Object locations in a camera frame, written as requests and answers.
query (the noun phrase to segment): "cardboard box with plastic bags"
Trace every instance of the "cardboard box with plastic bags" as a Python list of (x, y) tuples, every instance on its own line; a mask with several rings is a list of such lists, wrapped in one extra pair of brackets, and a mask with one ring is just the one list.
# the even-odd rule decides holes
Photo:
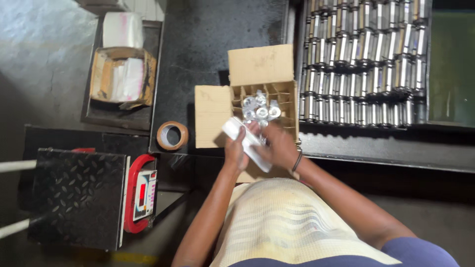
[[(293, 45), (277, 45), (228, 51), (230, 86), (195, 86), (196, 148), (224, 147), (222, 125), (232, 116), (242, 119), (243, 100), (266, 94), (267, 104), (277, 100), (282, 113), (274, 120), (298, 140), (297, 88), (294, 81)], [(273, 167), (264, 173), (252, 161), (237, 182), (262, 178), (292, 177), (288, 170)]]
[[(141, 59), (142, 62), (136, 67), (142, 67), (142, 78), (135, 81), (137, 91), (133, 92), (133, 97), (116, 97), (114, 88), (117, 86), (117, 70), (124, 65), (128, 65), (127, 59)], [(95, 51), (94, 62), (91, 70), (91, 99), (120, 103), (120, 109), (132, 109), (140, 105), (152, 105), (153, 90), (155, 89), (155, 74), (157, 60), (143, 48), (114, 47), (98, 48)]]

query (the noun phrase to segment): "packing tape roll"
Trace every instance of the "packing tape roll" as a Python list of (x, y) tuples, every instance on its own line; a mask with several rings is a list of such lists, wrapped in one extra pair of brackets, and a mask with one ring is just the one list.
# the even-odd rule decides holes
[[(168, 131), (173, 127), (177, 127), (180, 130), (180, 141), (176, 145), (172, 145), (167, 138)], [(188, 129), (178, 122), (165, 122), (158, 129), (157, 141), (166, 150), (177, 150), (188, 143)]]

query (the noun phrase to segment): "red digital display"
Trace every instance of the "red digital display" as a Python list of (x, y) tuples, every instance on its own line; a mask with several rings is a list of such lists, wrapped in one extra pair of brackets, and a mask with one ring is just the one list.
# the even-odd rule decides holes
[(142, 184), (140, 185), (139, 206), (143, 206), (144, 198), (145, 198), (145, 184)]

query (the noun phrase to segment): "bracelet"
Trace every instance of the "bracelet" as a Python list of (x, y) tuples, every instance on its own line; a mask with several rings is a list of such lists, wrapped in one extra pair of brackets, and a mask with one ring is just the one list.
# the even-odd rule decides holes
[(297, 162), (295, 163), (295, 165), (292, 169), (292, 172), (294, 172), (297, 169), (297, 166), (298, 166), (301, 158), (302, 158), (302, 151), (300, 151), (300, 153), (298, 154)]

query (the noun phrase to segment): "red handle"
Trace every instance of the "red handle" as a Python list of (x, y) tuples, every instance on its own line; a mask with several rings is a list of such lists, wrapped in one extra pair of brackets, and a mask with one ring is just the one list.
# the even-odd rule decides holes
[(137, 177), (142, 167), (155, 160), (155, 157), (143, 154), (140, 155), (129, 169), (129, 181), (127, 182), (127, 199), (125, 200), (125, 216), (123, 220), (123, 229), (129, 233), (136, 234), (147, 227), (149, 220), (142, 219), (136, 223), (133, 222), (133, 209), (135, 209), (135, 190), (137, 187)]

